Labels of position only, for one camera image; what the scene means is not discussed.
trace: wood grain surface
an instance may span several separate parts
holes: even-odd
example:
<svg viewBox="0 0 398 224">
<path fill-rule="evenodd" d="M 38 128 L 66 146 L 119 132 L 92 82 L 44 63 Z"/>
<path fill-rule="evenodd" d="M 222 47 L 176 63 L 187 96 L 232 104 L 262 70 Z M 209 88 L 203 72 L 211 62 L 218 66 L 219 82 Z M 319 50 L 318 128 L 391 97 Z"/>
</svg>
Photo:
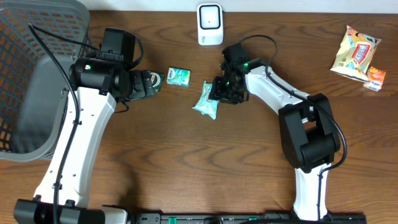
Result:
<svg viewBox="0 0 398 224">
<path fill-rule="evenodd" d="M 307 93 L 325 94 L 347 138 L 348 158 L 328 178 L 328 209 L 363 212 L 369 223 L 398 223 L 397 15 L 226 12 L 224 42 L 204 47 L 192 12 L 90 13 L 96 45 L 106 27 L 141 39 L 144 59 L 138 69 L 192 71 L 189 88 L 164 83 L 154 98 L 131 102 L 128 113 L 112 115 L 93 172 L 90 208 L 290 210 L 294 170 L 282 153 L 277 115 L 255 96 L 240 105 L 219 104 L 216 120 L 192 109 L 203 81 L 221 75 L 221 51 L 245 36 L 265 34 L 279 42 L 271 65 L 276 74 Z M 382 39 L 371 63 L 387 72 L 378 93 L 329 71 L 346 25 Z M 251 57 L 268 59 L 274 53 L 272 43 L 262 39 L 244 47 Z M 32 198 L 48 165 L 0 162 L 1 223 L 14 223 L 16 200 Z"/>
</svg>

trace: laundry basket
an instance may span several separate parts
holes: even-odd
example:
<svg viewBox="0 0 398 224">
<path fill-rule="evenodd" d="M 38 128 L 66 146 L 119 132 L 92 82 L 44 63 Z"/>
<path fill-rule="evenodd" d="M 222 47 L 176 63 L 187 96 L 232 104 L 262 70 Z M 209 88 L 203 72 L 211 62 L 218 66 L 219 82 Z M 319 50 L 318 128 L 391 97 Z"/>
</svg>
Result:
<svg viewBox="0 0 398 224">
<path fill-rule="evenodd" d="M 0 0 L 0 159 L 51 159 L 64 118 L 65 81 L 27 24 L 91 44 L 89 21 L 76 0 Z M 74 58 L 88 53 L 37 33 L 67 73 Z"/>
</svg>

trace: small orange box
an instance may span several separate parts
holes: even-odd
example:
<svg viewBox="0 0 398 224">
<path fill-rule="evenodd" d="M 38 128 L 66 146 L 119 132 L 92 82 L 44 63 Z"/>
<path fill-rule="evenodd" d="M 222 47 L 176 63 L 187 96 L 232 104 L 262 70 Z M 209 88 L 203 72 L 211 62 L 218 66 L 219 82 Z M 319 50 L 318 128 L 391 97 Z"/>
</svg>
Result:
<svg viewBox="0 0 398 224">
<path fill-rule="evenodd" d="M 383 86 L 384 78 L 386 77 L 386 72 L 378 70 L 377 68 L 370 67 L 368 69 L 368 82 L 363 84 L 363 87 L 368 88 L 373 91 L 381 90 Z"/>
</svg>

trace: blue wrapper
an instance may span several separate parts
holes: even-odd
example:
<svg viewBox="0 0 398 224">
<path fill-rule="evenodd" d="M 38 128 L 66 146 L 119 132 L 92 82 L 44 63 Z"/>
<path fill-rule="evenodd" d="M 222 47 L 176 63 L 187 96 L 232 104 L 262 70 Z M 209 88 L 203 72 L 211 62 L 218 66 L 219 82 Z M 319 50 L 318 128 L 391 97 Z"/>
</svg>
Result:
<svg viewBox="0 0 398 224">
<path fill-rule="evenodd" d="M 206 81 L 204 82 L 201 97 L 193 109 L 200 111 L 203 115 L 207 114 L 211 118 L 216 119 L 218 100 L 209 100 L 212 85 L 211 83 L 206 83 Z"/>
</svg>

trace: red logo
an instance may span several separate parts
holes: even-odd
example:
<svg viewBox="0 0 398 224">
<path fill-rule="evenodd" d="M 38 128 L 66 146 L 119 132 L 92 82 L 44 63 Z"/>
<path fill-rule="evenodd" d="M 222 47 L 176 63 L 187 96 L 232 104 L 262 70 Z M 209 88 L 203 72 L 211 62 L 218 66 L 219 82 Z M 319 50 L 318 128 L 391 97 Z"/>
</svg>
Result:
<svg viewBox="0 0 398 224">
<path fill-rule="evenodd" d="M 363 60 L 365 60 L 366 56 L 368 56 L 370 48 L 371 46 L 368 44 L 358 44 L 351 57 L 355 59 L 358 63 L 362 63 Z"/>
<path fill-rule="evenodd" d="M 349 28 L 348 35 L 353 35 L 353 34 L 354 34 L 354 29 L 353 28 Z"/>
</svg>

